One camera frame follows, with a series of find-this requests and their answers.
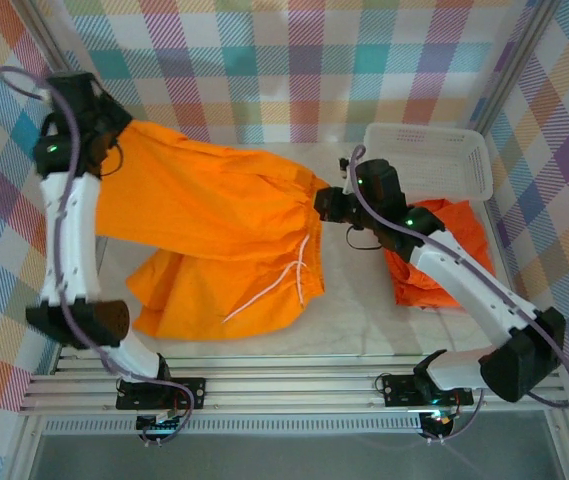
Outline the red-orange shorts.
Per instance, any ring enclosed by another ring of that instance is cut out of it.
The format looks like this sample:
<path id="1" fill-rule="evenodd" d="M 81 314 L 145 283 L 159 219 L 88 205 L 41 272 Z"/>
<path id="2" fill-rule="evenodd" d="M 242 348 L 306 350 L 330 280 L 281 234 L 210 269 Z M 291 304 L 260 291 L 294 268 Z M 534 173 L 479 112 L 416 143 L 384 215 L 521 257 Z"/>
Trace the red-orange shorts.
<path id="1" fill-rule="evenodd" d="M 489 273 L 495 273 L 483 224 L 468 201 L 453 203 L 446 199 L 430 199 L 418 202 L 416 206 L 437 216 L 463 249 Z M 385 250 L 384 257 L 397 305 L 421 309 L 461 308 L 437 282 L 405 263 L 396 253 Z"/>

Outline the yellow-orange shorts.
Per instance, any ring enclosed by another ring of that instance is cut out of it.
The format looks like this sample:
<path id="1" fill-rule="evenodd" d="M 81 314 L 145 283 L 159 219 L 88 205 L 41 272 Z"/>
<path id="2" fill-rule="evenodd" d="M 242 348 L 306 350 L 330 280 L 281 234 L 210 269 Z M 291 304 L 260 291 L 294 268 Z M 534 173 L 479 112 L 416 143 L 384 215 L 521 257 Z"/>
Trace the yellow-orange shorts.
<path id="1" fill-rule="evenodd" d="M 105 160 L 100 235 L 154 248 L 127 281 L 135 329 L 223 341 L 292 325 L 325 291 L 325 182 L 267 151 L 198 142 L 134 120 Z"/>

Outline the white plastic basket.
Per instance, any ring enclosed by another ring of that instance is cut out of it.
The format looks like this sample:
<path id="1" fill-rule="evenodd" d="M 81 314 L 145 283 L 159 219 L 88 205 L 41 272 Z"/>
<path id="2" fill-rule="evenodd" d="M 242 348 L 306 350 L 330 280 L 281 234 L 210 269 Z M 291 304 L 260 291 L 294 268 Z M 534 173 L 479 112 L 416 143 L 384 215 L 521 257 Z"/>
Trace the white plastic basket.
<path id="1" fill-rule="evenodd" d="M 386 159 L 408 199 L 484 202 L 493 176 L 484 137 L 468 129 L 372 123 L 364 136 L 366 156 Z"/>

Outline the right controller board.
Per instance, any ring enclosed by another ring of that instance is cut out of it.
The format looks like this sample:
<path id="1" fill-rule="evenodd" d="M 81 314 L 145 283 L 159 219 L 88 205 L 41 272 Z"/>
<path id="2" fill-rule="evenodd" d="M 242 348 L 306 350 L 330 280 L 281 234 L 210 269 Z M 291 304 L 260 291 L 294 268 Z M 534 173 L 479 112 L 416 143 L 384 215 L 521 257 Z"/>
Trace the right controller board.
<path id="1" fill-rule="evenodd" d="M 452 434 L 454 421 L 448 416 L 437 412 L 423 412 L 419 414 L 420 435 L 426 439 L 445 438 Z"/>

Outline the controller board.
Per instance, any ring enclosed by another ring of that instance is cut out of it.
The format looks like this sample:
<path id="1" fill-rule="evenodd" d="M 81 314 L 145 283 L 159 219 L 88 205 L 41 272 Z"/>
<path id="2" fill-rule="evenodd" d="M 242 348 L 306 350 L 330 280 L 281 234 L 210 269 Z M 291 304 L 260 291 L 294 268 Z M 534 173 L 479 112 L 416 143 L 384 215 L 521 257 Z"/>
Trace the controller board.
<path id="1" fill-rule="evenodd" d="M 452 434 L 454 421 L 448 416 L 437 412 L 423 412 L 419 414 L 420 435 L 426 439 L 445 438 Z"/>
<path id="2" fill-rule="evenodd" d="M 135 429 L 145 433 L 146 435 L 164 435 L 177 430 L 181 423 L 181 416 L 174 416 L 172 418 L 159 421 L 155 416 L 144 415 L 137 416 L 135 420 Z"/>

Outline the left controller board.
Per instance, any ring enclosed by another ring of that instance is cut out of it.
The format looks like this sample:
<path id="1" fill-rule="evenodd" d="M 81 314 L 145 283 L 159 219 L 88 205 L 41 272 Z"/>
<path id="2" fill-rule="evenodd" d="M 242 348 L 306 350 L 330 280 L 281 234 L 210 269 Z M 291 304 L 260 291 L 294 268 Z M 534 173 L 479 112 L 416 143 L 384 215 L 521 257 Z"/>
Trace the left controller board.
<path id="1" fill-rule="evenodd" d="M 137 416 L 135 420 L 135 429 L 145 433 L 146 435 L 164 435 L 177 430 L 181 423 L 181 416 L 174 416 L 172 418 L 159 421 L 155 416 L 144 415 Z"/>

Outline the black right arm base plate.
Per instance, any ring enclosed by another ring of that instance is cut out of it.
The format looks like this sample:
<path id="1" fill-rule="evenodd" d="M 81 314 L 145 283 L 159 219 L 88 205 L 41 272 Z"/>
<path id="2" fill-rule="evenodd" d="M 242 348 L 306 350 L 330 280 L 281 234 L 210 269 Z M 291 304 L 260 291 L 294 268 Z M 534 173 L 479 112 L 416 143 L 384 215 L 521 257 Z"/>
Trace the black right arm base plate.
<path id="1" fill-rule="evenodd" d="M 386 407 L 471 406 L 474 397 L 468 389 L 441 390 L 432 381 L 414 375 L 380 375 L 375 388 L 383 395 Z"/>

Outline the aluminium mounting rail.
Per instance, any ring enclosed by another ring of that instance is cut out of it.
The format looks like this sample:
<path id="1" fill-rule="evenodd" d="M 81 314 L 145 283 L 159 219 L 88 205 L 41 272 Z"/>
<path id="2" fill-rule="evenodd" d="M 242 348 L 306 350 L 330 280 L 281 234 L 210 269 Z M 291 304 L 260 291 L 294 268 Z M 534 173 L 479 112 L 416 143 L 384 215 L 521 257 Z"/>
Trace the aluminium mounting rail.
<path id="1" fill-rule="evenodd" d="M 173 357 L 176 377 L 206 380 L 207 414 L 377 413 L 384 409 L 375 378 L 408 374 L 408 355 L 293 355 Z M 112 413 L 116 380 L 95 354 L 63 349 L 50 375 L 28 386 L 23 415 Z"/>

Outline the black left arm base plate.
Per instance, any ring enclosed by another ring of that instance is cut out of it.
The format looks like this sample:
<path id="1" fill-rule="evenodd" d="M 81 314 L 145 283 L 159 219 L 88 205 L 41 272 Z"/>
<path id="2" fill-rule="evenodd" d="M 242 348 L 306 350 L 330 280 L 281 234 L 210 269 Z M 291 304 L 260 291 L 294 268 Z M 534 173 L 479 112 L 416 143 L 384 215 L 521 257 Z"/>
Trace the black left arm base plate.
<path id="1" fill-rule="evenodd" d="M 194 399 L 193 409 L 203 408 L 206 393 L 205 378 L 173 377 L 171 381 L 191 392 Z M 172 386 L 119 380 L 116 390 L 115 408 L 117 410 L 186 410 L 190 408 L 188 395 L 183 390 Z"/>

